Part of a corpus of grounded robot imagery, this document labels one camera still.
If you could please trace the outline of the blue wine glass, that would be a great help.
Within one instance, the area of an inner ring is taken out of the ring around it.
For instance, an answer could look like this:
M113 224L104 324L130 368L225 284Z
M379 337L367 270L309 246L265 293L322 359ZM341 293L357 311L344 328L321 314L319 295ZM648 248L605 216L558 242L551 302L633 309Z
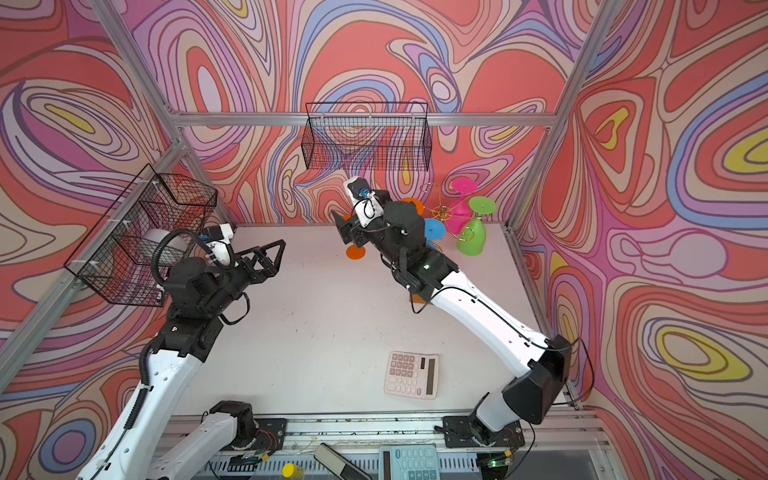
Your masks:
M446 226L443 222L428 218L425 220L424 235L428 242L435 242L445 237L447 233Z

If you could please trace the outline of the gold wire rack wooden base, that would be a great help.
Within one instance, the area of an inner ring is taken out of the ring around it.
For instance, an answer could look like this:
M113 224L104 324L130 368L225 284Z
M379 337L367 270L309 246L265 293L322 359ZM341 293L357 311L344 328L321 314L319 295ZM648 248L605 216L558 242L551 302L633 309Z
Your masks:
M438 204L436 206L433 206L433 207L430 207L430 208L427 208L425 206L424 213L421 216L424 217L425 220L428 219L428 218L434 218L434 219L437 219L437 220L439 220L439 221L441 221L441 222L443 222L445 224L445 220L449 217L449 213L448 213L449 207L450 207L450 205L446 204L443 201L442 191L438 190ZM435 242L428 242L427 241L427 245L429 247L432 247L433 249L439 251L440 253L443 252L442 248L439 245L436 244L436 241Z

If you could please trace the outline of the green wine glass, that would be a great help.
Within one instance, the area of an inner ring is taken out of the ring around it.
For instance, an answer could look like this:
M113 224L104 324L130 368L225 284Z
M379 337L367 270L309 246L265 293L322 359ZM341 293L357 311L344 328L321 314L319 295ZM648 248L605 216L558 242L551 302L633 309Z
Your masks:
M486 227L483 218L490 216L497 210L496 203L483 196L475 196L468 202L471 216L457 237L457 249L466 256L478 256L485 247Z

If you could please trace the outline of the orange wine glass front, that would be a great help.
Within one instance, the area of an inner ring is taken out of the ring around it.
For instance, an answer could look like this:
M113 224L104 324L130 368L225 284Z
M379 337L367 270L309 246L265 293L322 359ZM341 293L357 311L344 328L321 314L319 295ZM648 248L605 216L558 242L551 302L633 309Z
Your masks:
M366 243L367 240L364 237L354 238L345 251L346 256L351 260L361 260L366 255Z

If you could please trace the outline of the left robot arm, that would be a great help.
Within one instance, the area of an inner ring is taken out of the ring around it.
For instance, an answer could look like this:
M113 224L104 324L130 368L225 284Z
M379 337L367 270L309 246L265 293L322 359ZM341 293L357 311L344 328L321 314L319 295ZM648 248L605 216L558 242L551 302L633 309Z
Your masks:
M276 240L233 250L232 227L221 224L200 233L164 231L150 257L156 286L171 299L160 331L138 357L139 383L115 425L81 469L81 479L191 479L225 448L269 456L279 447L262 435L250 404L221 401L201 424L169 452L156 458L157 445L193 378L226 326L225 311L246 290L275 277L286 243Z

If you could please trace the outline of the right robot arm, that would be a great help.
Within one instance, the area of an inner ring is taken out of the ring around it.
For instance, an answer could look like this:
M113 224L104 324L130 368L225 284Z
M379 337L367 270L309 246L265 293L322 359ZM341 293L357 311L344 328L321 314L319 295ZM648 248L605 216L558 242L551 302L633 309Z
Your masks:
M391 201L373 219L363 211L333 219L344 244L375 247L398 284L458 320L509 369L509 381L484 394L469 414L470 440L490 446L514 422L542 423L569 379L571 341L526 326L485 295L429 246L414 204Z

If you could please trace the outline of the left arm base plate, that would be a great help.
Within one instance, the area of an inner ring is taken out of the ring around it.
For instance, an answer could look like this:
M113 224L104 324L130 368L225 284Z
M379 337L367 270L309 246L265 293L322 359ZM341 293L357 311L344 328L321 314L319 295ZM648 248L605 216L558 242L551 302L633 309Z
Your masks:
M225 443L221 451L255 450L257 453L274 453L284 445L288 420L286 418L257 418L247 422L235 418L235 435Z

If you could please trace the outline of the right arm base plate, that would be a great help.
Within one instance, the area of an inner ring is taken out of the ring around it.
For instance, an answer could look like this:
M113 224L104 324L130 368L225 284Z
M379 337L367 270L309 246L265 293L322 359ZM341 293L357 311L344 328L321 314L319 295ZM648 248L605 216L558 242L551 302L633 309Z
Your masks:
M443 435L447 448L504 448L516 451L526 445L519 421L507 424L499 431L483 426L474 417L448 415L435 431Z

